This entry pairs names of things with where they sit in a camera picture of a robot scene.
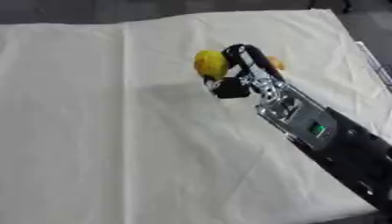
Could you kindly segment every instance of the green light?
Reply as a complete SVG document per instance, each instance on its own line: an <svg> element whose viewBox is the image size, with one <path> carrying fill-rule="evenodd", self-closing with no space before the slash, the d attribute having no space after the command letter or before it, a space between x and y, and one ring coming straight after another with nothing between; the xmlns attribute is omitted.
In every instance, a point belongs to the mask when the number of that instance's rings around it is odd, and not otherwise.
<svg viewBox="0 0 392 224"><path fill-rule="evenodd" d="M318 122L313 122L309 127L309 131L315 136L322 134L325 130L326 130L326 126L323 126Z"/></svg>

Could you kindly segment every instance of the table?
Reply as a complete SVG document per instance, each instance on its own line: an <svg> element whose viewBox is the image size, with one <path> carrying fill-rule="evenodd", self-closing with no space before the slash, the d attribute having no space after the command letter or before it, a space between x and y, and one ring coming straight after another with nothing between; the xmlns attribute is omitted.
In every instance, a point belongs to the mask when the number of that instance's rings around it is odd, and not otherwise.
<svg viewBox="0 0 392 224"><path fill-rule="evenodd" d="M193 55L235 43L392 142L392 98L329 10L0 27L0 221L308 223L372 211Z"/></svg>

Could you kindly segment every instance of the yellow ball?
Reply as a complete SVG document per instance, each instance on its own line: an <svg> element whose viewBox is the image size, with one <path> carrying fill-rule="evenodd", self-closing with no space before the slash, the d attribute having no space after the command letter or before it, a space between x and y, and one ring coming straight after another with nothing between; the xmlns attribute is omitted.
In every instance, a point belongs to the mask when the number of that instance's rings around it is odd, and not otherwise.
<svg viewBox="0 0 392 224"><path fill-rule="evenodd" d="M267 58L272 66L274 66L277 70L284 70L284 63L282 61L274 56L268 56Z"/></svg>
<svg viewBox="0 0 392 224"><path fill-rule="evenodd" d="M216 51L201 51L194 57L194 68L199 75L209 75L217 81L228 72L228 61Z"/></svg>

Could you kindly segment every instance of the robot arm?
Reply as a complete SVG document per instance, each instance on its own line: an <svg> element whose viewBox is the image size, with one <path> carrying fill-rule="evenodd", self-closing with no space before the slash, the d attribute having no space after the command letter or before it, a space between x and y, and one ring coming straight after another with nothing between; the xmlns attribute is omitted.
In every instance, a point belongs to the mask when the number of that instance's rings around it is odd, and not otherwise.
<svg viewBox="0 0 392 224"><path fill-rule="evenodd" d="M257 114L343 185L374 207L392 213L392 146L358 123L325 108L287 83L252 45L232 45L222 53L235 77L204 75L221 99L260 95Z"/></svg>

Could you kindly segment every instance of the white cloth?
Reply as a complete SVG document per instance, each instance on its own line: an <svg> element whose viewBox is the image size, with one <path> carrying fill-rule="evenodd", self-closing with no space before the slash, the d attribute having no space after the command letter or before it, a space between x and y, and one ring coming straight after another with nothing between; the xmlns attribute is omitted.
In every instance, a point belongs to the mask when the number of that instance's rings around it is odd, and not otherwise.
<svg viewBox="0 0 392 224"><path fill-rule="evenodd" d="M308 223L373 208L193 71L236 43L392 142L392 97L329 10L0 27L2 224Z"/></svg>

